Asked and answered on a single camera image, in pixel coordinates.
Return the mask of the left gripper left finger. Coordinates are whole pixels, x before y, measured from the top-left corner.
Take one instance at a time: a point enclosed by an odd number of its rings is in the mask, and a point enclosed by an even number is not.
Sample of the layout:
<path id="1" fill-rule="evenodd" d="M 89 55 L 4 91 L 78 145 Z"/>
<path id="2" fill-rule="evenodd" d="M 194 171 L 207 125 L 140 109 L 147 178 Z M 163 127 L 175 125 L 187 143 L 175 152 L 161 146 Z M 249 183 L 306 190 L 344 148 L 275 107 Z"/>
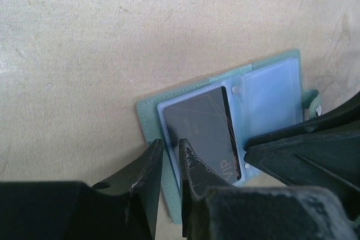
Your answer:
<path id="1" fill-rule="evenodd" d="M 154 239 L 162 141 L 88 186 L 80 181 L 2 182 L 2 239 Z"/>

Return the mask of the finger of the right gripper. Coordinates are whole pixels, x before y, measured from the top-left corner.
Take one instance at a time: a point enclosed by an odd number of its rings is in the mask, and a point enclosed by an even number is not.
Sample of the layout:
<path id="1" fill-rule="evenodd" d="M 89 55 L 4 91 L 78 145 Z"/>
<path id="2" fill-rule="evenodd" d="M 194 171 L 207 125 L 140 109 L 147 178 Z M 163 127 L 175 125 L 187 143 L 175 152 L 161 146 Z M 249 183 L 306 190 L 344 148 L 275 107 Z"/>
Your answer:
<path id="1" fill-rule="evenodd" d="M 359 92 L 339 107 L 304 122 L 306 133 L 338 128 L 359 120 Z"/>
<path id="2" fill-rule="evenodd" d="M 251 146 L 245 161 L 283 184 L 326 188 L 359 217 L 358 123 Z"/>

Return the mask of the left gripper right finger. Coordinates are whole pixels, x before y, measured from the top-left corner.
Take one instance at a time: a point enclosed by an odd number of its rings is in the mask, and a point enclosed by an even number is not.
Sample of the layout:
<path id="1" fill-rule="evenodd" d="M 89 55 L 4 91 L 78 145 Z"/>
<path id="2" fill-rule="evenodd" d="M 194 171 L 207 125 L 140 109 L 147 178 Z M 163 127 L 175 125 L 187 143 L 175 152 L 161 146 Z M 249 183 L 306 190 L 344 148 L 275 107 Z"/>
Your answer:
<path id="1" fill-rule="evenodd" d="M 353 239 L 338 198 L 319 187 L 235 187 L 179 141 L 187 239 Z"/>

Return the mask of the green card holder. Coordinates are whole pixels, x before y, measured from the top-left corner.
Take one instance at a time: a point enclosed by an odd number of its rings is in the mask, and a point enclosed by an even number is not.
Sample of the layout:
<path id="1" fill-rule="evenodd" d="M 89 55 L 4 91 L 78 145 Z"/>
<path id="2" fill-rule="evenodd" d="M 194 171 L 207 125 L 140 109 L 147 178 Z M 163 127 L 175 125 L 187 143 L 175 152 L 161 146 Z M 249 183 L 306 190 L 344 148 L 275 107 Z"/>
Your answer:
<path id="1" fill-rule="evenodd" d="M 173 223 L 182 222 L 180 181 L 176 181 L 170 164 L 158 104 L 205 87 L 226 88 L 241 169 L 241 179 L 233 185 L 239 187 L 260 173 L 244 160 L 249 138 L 321 115 L 321 95 L 316 89 L 303 87 L 301 68 L 300 51 L 293 49 L 137 102 L 145 141 L 164 142 L 161 189 Z"/>

